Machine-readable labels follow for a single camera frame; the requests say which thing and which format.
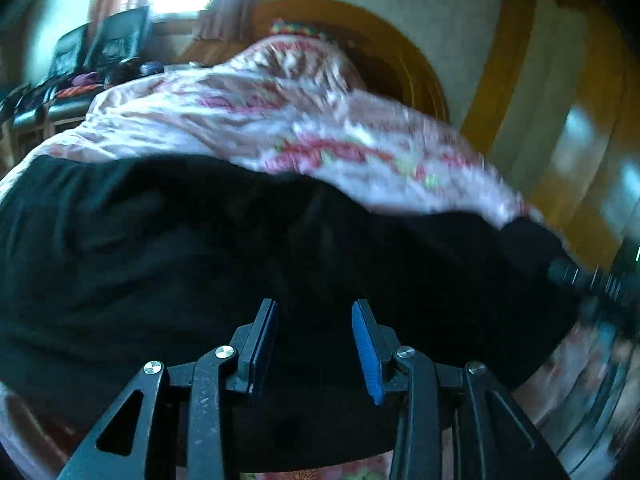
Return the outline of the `colourful checkered pillow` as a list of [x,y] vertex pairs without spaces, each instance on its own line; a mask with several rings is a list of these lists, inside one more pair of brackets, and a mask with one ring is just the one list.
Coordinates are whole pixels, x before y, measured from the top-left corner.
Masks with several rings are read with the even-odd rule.
[[271,22],[268,35],[306,37],[325,42],[332,42],[335,40],[333,35],[316,26],[287,21],[283,18],[277,18]]

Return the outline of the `wooden arched headboard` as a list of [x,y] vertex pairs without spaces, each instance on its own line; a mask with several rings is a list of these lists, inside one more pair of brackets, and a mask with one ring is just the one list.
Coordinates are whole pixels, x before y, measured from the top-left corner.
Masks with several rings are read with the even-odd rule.
[[177,63],[212,66],[268,36],[278,18],[327,32],[355,64],[368,90],[448,122],[442,86],[420,49],[395,26],[376,14],[338,0],[264,0],[254,9],[250,36],[244,42],[194,39]]

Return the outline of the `black embroidered pants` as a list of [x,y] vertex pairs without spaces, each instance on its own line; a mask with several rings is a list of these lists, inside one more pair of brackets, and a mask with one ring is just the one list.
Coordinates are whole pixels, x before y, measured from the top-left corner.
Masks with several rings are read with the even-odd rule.
[[364,386],[355,301],[431,360],[480,361],[515,389],[576,323],[547,276],[562,255],[524,218],[374,214],[313,178],[207,156],[40,156],[1,203],[1,379],[85,431],[145,362],[197,360],[269,298],[264,400],[234,411],[226,443],[260,471],[349,462],[396,434]]

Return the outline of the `purple cloth on chair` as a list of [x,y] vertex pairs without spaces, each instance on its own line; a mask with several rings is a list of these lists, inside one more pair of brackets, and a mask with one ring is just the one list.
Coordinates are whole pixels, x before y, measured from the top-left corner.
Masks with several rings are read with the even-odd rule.
[[75,76],[70,85],[72,87],[85,87],[92,84],[100,84],[102,80],[102,75],[99,72],[89,72]]

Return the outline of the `red patterned seat cushion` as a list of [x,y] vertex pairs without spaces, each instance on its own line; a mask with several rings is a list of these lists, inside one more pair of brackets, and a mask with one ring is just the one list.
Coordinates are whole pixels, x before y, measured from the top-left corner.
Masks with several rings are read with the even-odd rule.
[[102,84],[85,84],[84,86],[68,87],[55,93],[57,99],[70,98],[71,96],[82,96],[83,94],[104,90]]

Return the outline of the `pink floral quilt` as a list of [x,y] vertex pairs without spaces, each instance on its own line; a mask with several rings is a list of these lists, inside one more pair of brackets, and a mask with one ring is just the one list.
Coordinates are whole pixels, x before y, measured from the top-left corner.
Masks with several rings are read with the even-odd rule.
[[[74,162],[212,156],[266,174],[303,174],[373,212],[478,214],[495,228],[535,208],[456,129],[367,92],[355,66],[317,39],[260,40],[213,68],[176,70],[100,93],[87,118],[5,164],[9,191],[39,156]],[[575,479],[610,478],[639,423],[639,352],[579,324],[521,386],[534,423],[559,440]]]

